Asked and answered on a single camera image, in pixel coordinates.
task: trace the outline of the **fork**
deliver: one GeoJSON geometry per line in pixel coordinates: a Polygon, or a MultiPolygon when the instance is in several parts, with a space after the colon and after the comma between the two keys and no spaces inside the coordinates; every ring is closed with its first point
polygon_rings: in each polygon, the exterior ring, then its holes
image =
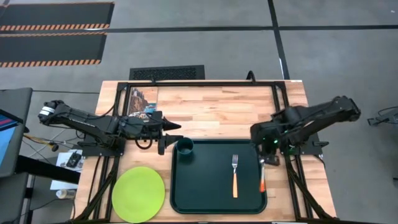
{"type": "Polygon", "coordinates": [[[233,197],[238,197],[238,183],[236,181],[236,168],[238,166],[238,155],[232,155],[232,168],[234,169],[234,182],[233,182],[233,197]]]}

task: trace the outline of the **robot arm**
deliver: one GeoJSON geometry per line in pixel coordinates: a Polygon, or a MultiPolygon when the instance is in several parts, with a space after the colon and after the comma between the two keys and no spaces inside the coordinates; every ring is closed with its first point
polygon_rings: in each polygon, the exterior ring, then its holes
{"type": "Polygon", "coordinates": [[[64,124],[94,138],[99,147],[116,150],[119,147],[118,140],[150,140],[147,147],[137,146],[141,149],[148,149],[152,141],[159,141],[158,153],[164,154],[164,149],[182,136],[162,135],[162,131],[181,128],[180,125],[162,118],[161,111],[153,112],[150,119],[145,122],[140,118],[129,116],[97,116],[75,108],[71,108],[61,100],[53,100],[44,103],[44,107],[38,115],[39,120],[46,126],[53,124],[64,124]]]}
{"type": "Polygon", "coordinates": [[[300,146],[318,131],[336,122],[356,121],[360,114],[354,101],[345,96],[311,107],[288,107],[273,114],[270,121],[252,125],[251,141],[262,146],[261,157],[272,157],[281,143],[300,146]]]}

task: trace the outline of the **concrete floor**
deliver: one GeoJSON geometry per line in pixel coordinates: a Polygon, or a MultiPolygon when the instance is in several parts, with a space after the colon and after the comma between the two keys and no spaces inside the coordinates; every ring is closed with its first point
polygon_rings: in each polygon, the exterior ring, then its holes
{"type": "MultiPolygon", "coordinates": [[[[115,1],[111,28],[272,24],[266,0],[115,1]]],[[[280,26],[398,24],[394,0],[278,0],[275,10],[280,26]]],[[[281,36],[290,77],[304,81],[311,105],[346,95],[362,111],[359,121],[320,132],[321,140],[330,141],[324,155],[337,215],[396,223],[398,189],[392,176],[398,174],[398,133],[389,124],[370,127],[366,118],[397,105],[398,30],[300,30],[282,31],[281,36]]],[[[0,68],[0,89],[99,91],[103,80],[127,80],[133,67],[200,64],[206,79],[242,79],[249,70],[257,79],[282,78],[273,31],[109,34],[100,65],[0,68]]],[[[55,99],[94,112],[98,95],[34,93],[27,121],[32,134],[52,138],[62,131],[37,119],[42,103],[55,99]]],[[[57,139],[74,134],[65,131],[57,139]]],[[[33,153],[22,145],[21,154],[33,153]]],[[[49,150],[42,154],[56,156],[49,150]]],[[[53,204],[35,212],[34,223],[67,220],[70,210],[70,204],[53,204]]]]}

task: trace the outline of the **dark green tray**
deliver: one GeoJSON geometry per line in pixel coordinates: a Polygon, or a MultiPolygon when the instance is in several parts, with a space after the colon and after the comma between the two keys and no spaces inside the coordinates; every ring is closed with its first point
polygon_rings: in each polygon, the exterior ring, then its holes
{"type": "Polygon", "coordinates": [[[261,167],[248,140],[193,140],[193,155],[173,149],[170,203],[178,213],[257,214],[267,205],[260,193],[261,167]],[[232,196],[232,155],[238,154],[238,198],[232,196]]]}

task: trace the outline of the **floor mat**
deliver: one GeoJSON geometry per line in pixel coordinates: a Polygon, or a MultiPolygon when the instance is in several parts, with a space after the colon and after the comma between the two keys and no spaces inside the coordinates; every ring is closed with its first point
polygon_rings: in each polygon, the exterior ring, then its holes
{"type": "Polygon", "coordinates": [[[113,8],[113,2],[10,4],[0,7],[0,30],[108,28],[113,8]]]}
{"type": "Polygon", "coordinates": [[[1,34],[0,67],[99,64],[105,40],[105,32],[1,34]]]}
{"type": "Polygon", "coordinates": [[[130,80],[204,80],[204,65],[130,68],[130,80]]]}

